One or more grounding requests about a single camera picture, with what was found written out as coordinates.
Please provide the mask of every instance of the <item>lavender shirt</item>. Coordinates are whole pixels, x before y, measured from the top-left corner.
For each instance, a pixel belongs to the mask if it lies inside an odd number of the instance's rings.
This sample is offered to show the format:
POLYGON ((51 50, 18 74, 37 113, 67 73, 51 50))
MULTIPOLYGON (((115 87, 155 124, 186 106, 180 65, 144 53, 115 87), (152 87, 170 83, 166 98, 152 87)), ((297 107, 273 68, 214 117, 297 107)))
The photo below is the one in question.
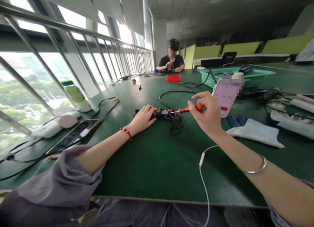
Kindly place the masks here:
MULTIPOLYGON (((53 167, 13 190, 0 204, 0 226, 79 226, 90 197, 102 179, 101 167, 91 175, 77 156, 91 148, 78 145, 64 151, 53 167)), ((195 221, 205 223, 207 206, 177 204, 195 221)), ((107 199, 90 227, 160 226, 169 203, 107 199)), ((272 207, 276 226, 291 226, 272 207)), ((171 205, 167 226, 189 226, 171 205)), ((210 208, 207 226, 228 227, 226 220, 210 208)))

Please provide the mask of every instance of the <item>green bottle cap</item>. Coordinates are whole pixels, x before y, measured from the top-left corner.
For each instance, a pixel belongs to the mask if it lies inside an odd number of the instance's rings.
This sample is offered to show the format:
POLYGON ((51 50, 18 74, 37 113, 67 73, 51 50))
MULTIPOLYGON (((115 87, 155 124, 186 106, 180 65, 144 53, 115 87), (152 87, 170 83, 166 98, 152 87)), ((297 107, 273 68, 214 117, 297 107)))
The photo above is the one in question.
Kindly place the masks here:
POLYGON ((69 86, 69 85, 74 85, 74 83, 73 83, 73 81, 65 81, 65 82, 61 82, 61 84, 63 85, 63 86, 69 86))

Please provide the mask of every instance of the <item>orange screwdriver handle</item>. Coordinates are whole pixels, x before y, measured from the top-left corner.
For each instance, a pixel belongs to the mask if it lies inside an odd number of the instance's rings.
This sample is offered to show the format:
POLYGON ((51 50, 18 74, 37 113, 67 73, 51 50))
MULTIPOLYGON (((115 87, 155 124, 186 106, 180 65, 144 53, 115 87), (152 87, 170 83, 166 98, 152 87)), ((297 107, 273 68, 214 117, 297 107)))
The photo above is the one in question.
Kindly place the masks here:
MULTIPOLYGON (((199 111, 201 113, 203 112, 203 105, 202 104, 196 104, 195 108, 197 109, 197 111, 199 111)), ((178 111, 181 114, 181 113, 190 112, 190 109, 189 108, 185 108, 185 109, 179 109, 178 111)))

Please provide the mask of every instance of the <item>red box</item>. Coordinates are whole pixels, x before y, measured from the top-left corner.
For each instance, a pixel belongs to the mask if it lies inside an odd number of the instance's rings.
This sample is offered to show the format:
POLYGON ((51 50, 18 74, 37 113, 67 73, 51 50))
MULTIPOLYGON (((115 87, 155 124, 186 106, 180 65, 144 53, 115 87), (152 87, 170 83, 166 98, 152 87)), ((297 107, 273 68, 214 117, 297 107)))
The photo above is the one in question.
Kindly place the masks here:
POLYGON ((174 74, 174 75, 167 75, 167 82, 179 82, 181 75, 180 74, 174 74))

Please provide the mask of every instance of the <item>hand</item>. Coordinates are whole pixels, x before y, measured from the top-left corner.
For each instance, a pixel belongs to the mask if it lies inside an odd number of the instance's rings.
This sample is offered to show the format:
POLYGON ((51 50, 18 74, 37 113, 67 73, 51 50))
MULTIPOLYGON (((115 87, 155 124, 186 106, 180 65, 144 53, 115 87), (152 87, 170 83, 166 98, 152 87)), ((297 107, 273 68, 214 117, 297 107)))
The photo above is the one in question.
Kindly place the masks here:
POLYGON ((157 109, 151 105, 143 106, 135 115, 132 122, 125 127, 131 133, 132 137, 150 127, 157 120, 157 118, 150 120, 153 112, 156 110, 157 109))
POLYGON ((166 64, 166 69, 170 68, 172 66, 172 62, 169 61, 167 64, 166 64))
POLYGON ((216 98, 212 97, 209 91, 199 92, 192 96, 192 99, 197 99, 198 104, 205 106, 206 111, 200 113, 196 110, 194 104, 188 101, 190 112, 201 127, 201 129, 210 137, 214 133, 222 131, 220 111, 221 105, 218 104, 216 98))
POLYGON ((175 68, 174 70, 176 73, 180 73, 182 71, 181 67, 175 68))

